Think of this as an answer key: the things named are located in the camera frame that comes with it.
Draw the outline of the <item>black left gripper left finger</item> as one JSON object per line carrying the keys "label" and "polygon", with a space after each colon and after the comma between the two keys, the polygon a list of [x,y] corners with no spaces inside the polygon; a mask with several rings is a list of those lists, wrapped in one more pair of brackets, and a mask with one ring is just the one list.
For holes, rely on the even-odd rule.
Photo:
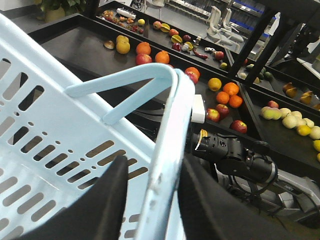
{"label": "black left gripper left finger", "polygon": [[77,201],[21,240],[117,240],[128,192],[128,160],[117,156]]}

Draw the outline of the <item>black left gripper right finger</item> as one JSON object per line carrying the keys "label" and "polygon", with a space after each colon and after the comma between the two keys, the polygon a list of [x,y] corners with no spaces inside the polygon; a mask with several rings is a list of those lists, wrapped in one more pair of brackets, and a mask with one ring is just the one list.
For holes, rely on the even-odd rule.
{"label": "black left gripper right finger", "polygon": [[[275,182],[284,193],[280,199],[298,208],[279,213],[309,228],[320,227],[320,189],[307,177],[278,171]],[[191,154],[182,161],[178,186],[178,205],[188,240],[299,240],[285,230],[251,211],[229,194]]]}

